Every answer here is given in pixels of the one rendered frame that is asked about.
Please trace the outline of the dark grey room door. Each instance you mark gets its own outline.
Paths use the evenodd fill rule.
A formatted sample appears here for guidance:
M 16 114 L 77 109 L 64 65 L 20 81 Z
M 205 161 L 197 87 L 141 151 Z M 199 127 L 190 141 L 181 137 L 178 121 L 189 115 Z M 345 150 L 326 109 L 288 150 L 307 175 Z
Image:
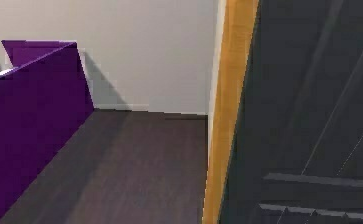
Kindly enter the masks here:
M 259 0 L 206 224 L 363 224 L 363 0 Z

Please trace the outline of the purple cabinet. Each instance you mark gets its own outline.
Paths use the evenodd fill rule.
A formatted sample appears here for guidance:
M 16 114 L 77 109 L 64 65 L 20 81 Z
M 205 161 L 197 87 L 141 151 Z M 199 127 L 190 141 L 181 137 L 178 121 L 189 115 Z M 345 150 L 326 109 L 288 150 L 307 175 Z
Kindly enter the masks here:
M 2 44 L 0 219 L 94 111 L 76 42 Z

